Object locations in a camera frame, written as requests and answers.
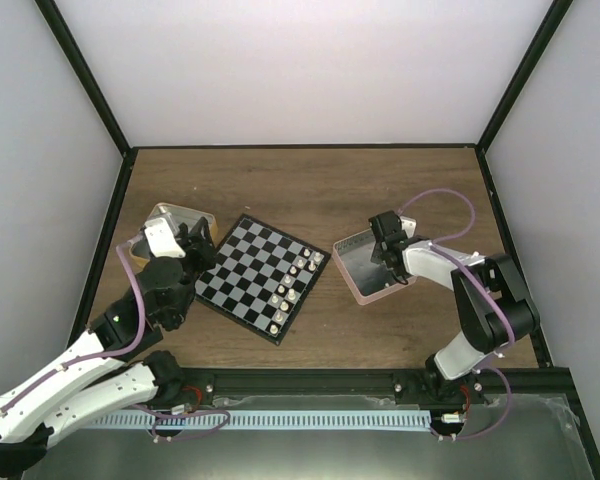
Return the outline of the pink tin box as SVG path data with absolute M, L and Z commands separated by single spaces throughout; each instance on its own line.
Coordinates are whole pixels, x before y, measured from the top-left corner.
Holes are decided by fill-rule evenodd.
M 370 229 L 333 244 L 332 258 L 356 302 L 365 306 L 415 282 L 410 276 L 396 280 L 387 267 L 371 261 L 375 239 Z

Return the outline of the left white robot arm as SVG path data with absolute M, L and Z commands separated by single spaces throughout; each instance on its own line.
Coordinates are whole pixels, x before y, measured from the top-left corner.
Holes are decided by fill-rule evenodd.
M 0 395 L 1 478 L 23 473 L 92 420 L 183 395 L 183 372 L 171 353 L 137 357 L 184 323 L 197 280 L 215 266 L 209 222 L 173 225 L 157 216 L 116 253 L 129 289 L 56 359 Z

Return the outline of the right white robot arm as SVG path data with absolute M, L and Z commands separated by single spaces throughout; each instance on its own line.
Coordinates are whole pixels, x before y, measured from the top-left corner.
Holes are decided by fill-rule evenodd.
M 373 262 L 398 279 L 424 278 L 454 294 L 460 332 L 425 363 L 431 400 L 451 400 L 470 374 L 539 327 L 538 309 L 510 256 L 462 253 L 403 230 L 373 228 L 372 234 Z

